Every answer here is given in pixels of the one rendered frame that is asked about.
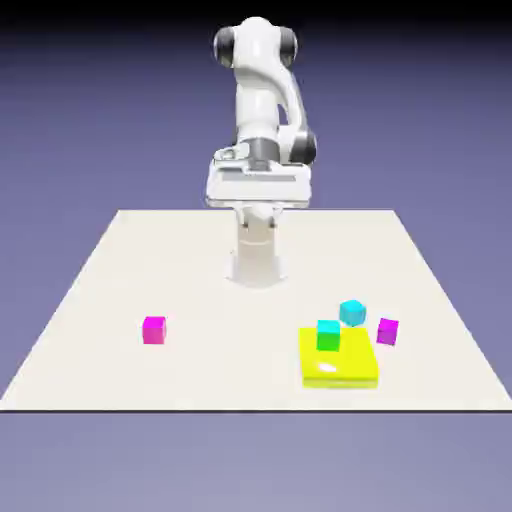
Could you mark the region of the small purple cube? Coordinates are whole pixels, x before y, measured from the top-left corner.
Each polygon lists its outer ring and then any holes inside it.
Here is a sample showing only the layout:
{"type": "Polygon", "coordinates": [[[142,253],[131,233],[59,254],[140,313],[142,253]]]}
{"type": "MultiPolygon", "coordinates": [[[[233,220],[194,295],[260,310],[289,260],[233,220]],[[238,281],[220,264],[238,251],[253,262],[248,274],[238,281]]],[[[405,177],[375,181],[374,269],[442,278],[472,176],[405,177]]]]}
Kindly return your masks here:
{"type": "Polygon", "coordinates": [[[397,339],[398,326],[398,320],[381,318],[378,324],[376,342],[394,346],[397,339]]]}

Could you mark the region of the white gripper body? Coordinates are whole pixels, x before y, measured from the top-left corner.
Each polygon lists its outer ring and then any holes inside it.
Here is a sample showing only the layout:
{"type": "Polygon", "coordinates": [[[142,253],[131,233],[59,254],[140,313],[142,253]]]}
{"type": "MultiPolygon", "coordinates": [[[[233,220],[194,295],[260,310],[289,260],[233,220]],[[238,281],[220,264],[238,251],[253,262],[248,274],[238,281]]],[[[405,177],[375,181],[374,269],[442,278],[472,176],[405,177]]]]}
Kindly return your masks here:
{"type": "Polygon", "coordinates": [[[215,208],[256,203],[306,208],[312,196],[311,169],[306,165],[270,162],[268,170],[255,171],[245,160],[212,160],[205,196],[207,204],[215,208]]]}

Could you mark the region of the small magenta cube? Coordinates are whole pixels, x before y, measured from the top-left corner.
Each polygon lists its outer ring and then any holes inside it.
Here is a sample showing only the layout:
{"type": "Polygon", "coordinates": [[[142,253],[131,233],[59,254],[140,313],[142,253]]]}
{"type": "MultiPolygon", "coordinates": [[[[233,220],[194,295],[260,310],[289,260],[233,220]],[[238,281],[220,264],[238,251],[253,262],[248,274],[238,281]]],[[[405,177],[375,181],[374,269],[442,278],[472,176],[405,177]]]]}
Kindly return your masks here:
{"type": "Polygon", "coordinates": [[[165,343],[167,333],[165,316],[147,316],[142,324],[143,342],[148,345],[165,343]]]}

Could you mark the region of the large yellow box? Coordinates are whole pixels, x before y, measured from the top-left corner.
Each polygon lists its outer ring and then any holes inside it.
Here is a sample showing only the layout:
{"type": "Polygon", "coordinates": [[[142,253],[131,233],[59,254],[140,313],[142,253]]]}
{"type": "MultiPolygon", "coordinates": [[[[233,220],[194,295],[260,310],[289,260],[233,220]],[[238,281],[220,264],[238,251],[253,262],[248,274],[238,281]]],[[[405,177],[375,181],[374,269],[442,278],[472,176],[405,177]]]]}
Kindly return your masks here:
{"type": "Polygon", "coordinates": [[[316,345],[316,329],[300,328],[299,355],[304,387],[377,387],[379,368],[366,328],[342,328],[338,351],[320,351],[316,345]]]}

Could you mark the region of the small cyan cube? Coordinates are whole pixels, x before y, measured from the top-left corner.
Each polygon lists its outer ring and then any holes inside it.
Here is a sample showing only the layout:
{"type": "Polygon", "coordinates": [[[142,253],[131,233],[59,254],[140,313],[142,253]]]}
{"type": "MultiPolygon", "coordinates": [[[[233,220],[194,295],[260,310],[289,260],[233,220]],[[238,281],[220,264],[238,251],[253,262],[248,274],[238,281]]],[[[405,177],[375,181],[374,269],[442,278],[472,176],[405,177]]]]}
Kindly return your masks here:
{"type": "Polygon", "coordinates": [[[366,306],[355,299],[344,301],[339,307],[339,319],[349,327],[362,325],[366,320],[366,313],[366,306]]]}

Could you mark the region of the small green cube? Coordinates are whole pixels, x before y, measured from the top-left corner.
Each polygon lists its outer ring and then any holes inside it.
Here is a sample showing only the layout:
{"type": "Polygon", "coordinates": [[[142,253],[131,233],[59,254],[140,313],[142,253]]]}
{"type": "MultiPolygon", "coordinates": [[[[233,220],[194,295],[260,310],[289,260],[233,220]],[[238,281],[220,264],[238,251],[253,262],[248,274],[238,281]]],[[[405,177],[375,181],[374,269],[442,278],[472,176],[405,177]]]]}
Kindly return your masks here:
{"type": "Polygon", "coordinates": [[[338,351],[341,326],[338,320],[318,320],[316,326],[316,348],[319,351],[338,351]]]}

